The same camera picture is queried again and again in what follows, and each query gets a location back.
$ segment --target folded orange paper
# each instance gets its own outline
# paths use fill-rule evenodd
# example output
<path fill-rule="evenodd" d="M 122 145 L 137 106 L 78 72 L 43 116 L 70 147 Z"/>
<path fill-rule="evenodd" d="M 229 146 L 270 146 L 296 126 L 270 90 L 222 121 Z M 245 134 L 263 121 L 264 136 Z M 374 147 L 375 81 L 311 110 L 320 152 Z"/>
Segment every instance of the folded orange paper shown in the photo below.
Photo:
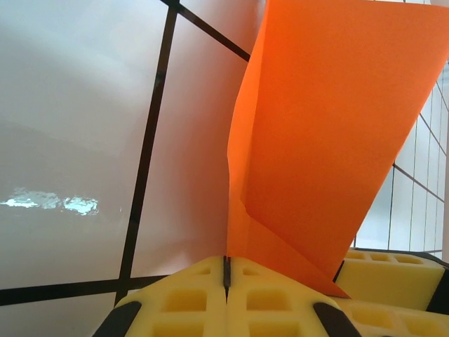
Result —
<path fill-rule="evenodd" d="M 271 0 L 228 145 L 228 255 L 322 293 L 449 54 L 449 10 Z"/>

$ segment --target black grid line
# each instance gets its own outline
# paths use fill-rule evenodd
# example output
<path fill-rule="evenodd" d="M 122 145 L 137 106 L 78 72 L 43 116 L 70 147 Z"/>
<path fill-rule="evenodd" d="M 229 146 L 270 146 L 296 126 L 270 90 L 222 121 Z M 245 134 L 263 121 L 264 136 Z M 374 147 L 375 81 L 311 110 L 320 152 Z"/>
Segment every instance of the black grid line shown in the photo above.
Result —
<path fill-rule="evenodd" d="M 164 277 L 165 275 L 136 277 L 127 280 L 105 279 L 101 281 L 1 289 L 0 306 L 99 295 L 101 293 L 115 293 L 119 288 L 126 288 L 128 290 L 139 289 L 153 284 Z"/>
<path fill-rule="evenodd" d="M 159 54 L 152 100 L 149 106 L 147 126 L 145 128 L 142 151 L 140 153 L 139 169 L 135 181 L 133 203 L 131 205 L 128 230 L 126 232 L 125 245 L 123 248 L 119 279 L 129 279 L 133 268 L 135 245 L 138 239 L 145 191 L 147 189 L 149 163 L 152 158 L 157 121 L 161 110 L 163 87 L 165 85 L 168 68 L 168 59 L 170 58 L 171 44 L 173 42 L 173 35 L 175 32 L 176 15 L 176 10 L 173 7 L 169 7 L 166 25 L 163 30 L 161 51 Z M 116 293 L 115 303 L 117 304 L 123 297 L 126 296 L 127 293 L 128 289 L 125 287 L 120 287 Z"/>
<path fill-rule="evenodd" d="M 390 236 L 391 236 L 391 215 L 393 213 L 393 191 L 394 191 L 394 173 L 395 167 L 393 165 L 393 176 L 391 177 L 391 200 L 390 200 L 390 221 L 388 224 L 388 242 L 387 247 L 390 248 Z"/>
<path fill-rule="evenodd" d="M 199 16 L 193 14 L 182 4 L 179 0 L 161 0 L 170 8 L 174 8 L 178 14 L 183 16 L 185 19 L 196 25 L 199 29 L 205 32 L 210 37 L 214 38 L 216 41 L 220 42 L 223 46 L 227 47 L 229 50 L 233 51 L 235 54 L 243 58 L 245 61 L 250 60 L 250 54 L 245 52 L 241 47 L 237 46 L 234 42 L 228 39 L 225 35 L 217 31 L 214 27 L 209 25 L 206 21 L 201 19 Z"/>
<path fill-rule="evenodd" d="M 427 128 L 430 131 L 430 134 L 434 137 L 436 143 L 438 144 L 438 146 L 440 147 L 441 151 L 443 151 L 444 155 L 446 156 L 446 151 L 443 149 L 443 147 L 440 144 L 440 140 L 435 136 L 434 132 L 432 131 L 432 129 L 430 128 L 430 125 L 428 125 L 428 123 L 426 122 L 426 119 L 422 116 L 422 114 L 420 114 L 420 117 L 422 119 L 422 121 L 424 122 L 424 124 L 426 124 Z"/>
<path fill-rule="evenodd" d="M 393 164 L 393 167 L 395 169 L 397 169 L 398 171 L 400 171 L 403 175 L 405 175 L 407 178 L 411 179 L 412 181 L 414 181 L 416 184 L 418 184 L 419 186 L 421 186 L 422 188 L 424 188 L 428 193 L 432 194 L 435 198 L 437 198 L 438 200 L 444 202 L 444 200 L 442 198 L 440 198 L 437 194 L 435 194 L 434 192 L 432 192 L 431 190 L 429 190 L 429 188 L 427 188 L 426 186 L 424 186 L 422 183 L 420 183 L 418 180 L 416 180 L 414 177 L 412 177 L 409 173 L 407 173 L 406 171 L 404 171 L 401 167 L 397 166 L 396 164 Z"/>

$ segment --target yellow foam block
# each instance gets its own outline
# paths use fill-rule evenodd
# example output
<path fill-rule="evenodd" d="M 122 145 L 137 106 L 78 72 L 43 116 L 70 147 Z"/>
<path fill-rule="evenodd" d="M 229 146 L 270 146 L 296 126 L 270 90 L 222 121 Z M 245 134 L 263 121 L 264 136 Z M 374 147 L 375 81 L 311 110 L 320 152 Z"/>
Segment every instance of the yellow foam block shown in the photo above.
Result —
<path fill-rule="evenodd" d="M 349 250 L 335 283 L 356 300 L 426 310 L 443 273 L 425 258 Z"/>
<path fill-rule="evenodd" d="M 126 296 L 94 336 L 359 336 L 333 299 L 244 258 L 226 299 L 224 266 L 209 258 Z"/>
<path fill-rule="evenodd" d="M 233 337 L 327 337 L 315 303 L 329 297 L 244 258 L 232 259 L 227 325 Z"/>
<path fill-rule="evenodd" d="M 449 336 L 449 316 L 336 298 L 362 337 L 445 337 Z"/>
<path fill-rule="evenodd" d="M 208 258 L 126 296 L 117 307 L 142 303 L 126 337 L 225 337 L 222 261 Z"/>

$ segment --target white tile wall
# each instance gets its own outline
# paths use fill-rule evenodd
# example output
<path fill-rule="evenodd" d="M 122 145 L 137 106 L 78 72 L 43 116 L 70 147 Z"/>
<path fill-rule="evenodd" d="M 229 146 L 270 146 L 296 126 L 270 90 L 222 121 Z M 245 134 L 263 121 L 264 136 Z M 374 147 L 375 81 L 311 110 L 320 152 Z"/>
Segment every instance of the white tile wall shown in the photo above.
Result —
<path fill-rule="evenodd" d="M 0 3 L 0 289 L 118 277 L 166 12 Z"/>
<path fill-rule="evenodd" d="M 436 201 L 435 250 L 443 249 L 444 203 Z"/>
<path fill-rule="evenodd" d="M 429 170 L 429 141 L 430 131 L 421 117 L 417 119 L 415 179 L 427 186 L 427 172 Z"/>
<path fill-rule="evenodd" d="M 440 144 L 444 151 L 446 151 L 447 142 L 448 142 L 448 111 L 446 108 L 443 108 L 441 111 Z"/>
<path fill-rule="evenodd" d="M 389 249 L 407 251 L 410 244 L 413 181 L 395 170 Z"/>
<path fill-rule="evenodd" d="M 429 145 L 429 171 L 427 173 L 427 187 L 433 193 L 438 190 L 438 156 L 440 154 L 440 147 L 433 136 L 430 137 Z"/>
<path fill-rule="evenodd" d="M 424 117 L 424 120 L 428 123 L 428 125 L 430 125 L 429 123 L 431 119 L 432 93 L 430 93 L 429 97 L 426 100 L 426 103 L 424 104 L 424 107 L 422 107 L 421 109 L 421 115 Z"/>
<path fill-rule="evenodd" d="M 105 293 L 0 307 L 0 336 L 92 336 L 114 307 L 114 295 Z"/>
<path fill-rule="evenodd" d="M 435 85 L 432 91 L 432 107 L 431 107 L 431 119 L 430 129 L 434 133 L 437 139 L 440 137 L 441 127 L 441 92 L 438 85 Z"/>
<path fill-rule="evenodd" d="M 427 193 L 426 207 L 426 230 L 424 233 L 424 250 L 435 250 L 435 230 L 436 230 L 436 198 Z"/>
<path fill-rule="evenodd" d="M 416 124 L 409 133 L 406 142 L 396 158 L 396 164 L 413 176 L 415 173 Z"/>
<path fill-rule="evenodd" d="M 440 198 L 444 200 L 444 189 L 445 189 L 445 176 L 446 176 L 446 155 L 442 149 L 439 149 L 438 158 L 438 191 L 437 194 Z"/>
<path fill-rule="evenodd" d="M 227 139 L 245 68 L 178 16 L 133 276 L 168 274 L 225 254 Z"/>
<path fill-rule="evenodd" d="M 418 184 L 413 184 L 412 230 L 410 250 L 424 250 L 424 231 L 426 228 L 427 192 Z"/>

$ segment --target grid tile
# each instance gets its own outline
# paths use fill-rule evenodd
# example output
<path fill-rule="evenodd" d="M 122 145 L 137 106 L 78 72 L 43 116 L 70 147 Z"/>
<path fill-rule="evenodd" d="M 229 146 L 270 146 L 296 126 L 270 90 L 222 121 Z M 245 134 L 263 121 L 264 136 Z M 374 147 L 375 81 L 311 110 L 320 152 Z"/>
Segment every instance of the grid tile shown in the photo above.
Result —
<path fill-rule="evenodd" d="M 444 200 L 445 176 L 446 176 L 446 155 L 440 150 L 438 158 L 438 191 L 437 195 Z"/>
<path fill-rule="evenodd" d="M 438 190 L 438 168 L 439 162 L 438 157 L 440 154 L 440 147 L 436 142 L 434 137 L 430 137 L 430 146 L 429 146 L 429 171 L 427 178 L 427 187 L 433 193 L 436 194 Z"/>
<path fill-rule="evenodd" d="M 415 173 L 415 147 L 416 147 L 416 123 L 409 133 L 399 155 L 396 158 L 396 165 L 401 167 L 411 176 Z"/>
<path fill-rule="evenodd" d="M 389 249 L 408 250 L 410 246 L 410 225 L 412 216 L 413 181 L 395 170 L 393 179 L 393 200 Z"/>
<path fill-rule="evenodd" d="M 444 203 L 436 202 L 435 250 L 443 249 Z"/>
<path fill-rule="evenodd" d="M 412 225 L 410 231 L 410 250 L 424 250 L 424 231 L 426 228 L 427 192 L 418 184 L 413 184 Z"/>
<path fill-rule="evenodd" d="M 429 169 L 430 131 L 422 118 L 418 118 L 416 125 L 415 150 L 415 179 L 427 186 L 427 172 Z"/>
<path fill-rule="evenodd" d="M 427 122 L 428 125 L 430 125 L 430 119 L 431 119 L 432 93 L 430 93 L 429 97 L 426 100 L 426 103 L 424 104 L 424 107 L 422 107 L 422 109 L 421 109 L 421 115 L 424 118 L 424 120 Z"/>
<path fill-rule="evenodd" d="M 441 110 L 441 133 L 440 133 L 440 145 L 443 148 L 444 152 L 446 152 L 446 148 L 448 146 L 447 142 L 448 142 L 448 111 L 444 107 Z"/>
<path fill-rule="evenodd" d="M 426 230 L 424 232 L 424 250 L 435 250 L 435 228 L 436 228 L 436 201 L 437 199 L 427 193 L 426 208 Z"/>

